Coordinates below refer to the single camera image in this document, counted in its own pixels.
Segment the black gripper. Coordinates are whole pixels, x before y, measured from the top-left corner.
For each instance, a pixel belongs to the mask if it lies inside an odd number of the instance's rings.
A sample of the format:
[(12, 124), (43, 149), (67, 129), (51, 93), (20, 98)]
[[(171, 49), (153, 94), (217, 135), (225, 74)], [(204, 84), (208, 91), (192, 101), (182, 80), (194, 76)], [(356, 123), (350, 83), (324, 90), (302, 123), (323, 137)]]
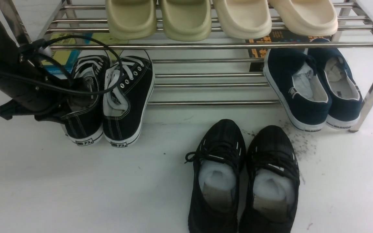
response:
[[(44, 52), (47, 47), (44, 39), (17, 46), (0, 21), (0, 91), (11, 98), (0, 105), (1, 118), (34, 116), (37, 121), (62, 121), (69, 112), (70, 95), (49, 86), (67, 88), (72, 83), (50, 74), (41, 64), (43, 59), (53, 61), (51, 55)], [(78, 81), (78, 91), (98, 91), (94, 76)], [(96, 100), (96, 95), (72, 96), (72, 107), (91, 107)]]

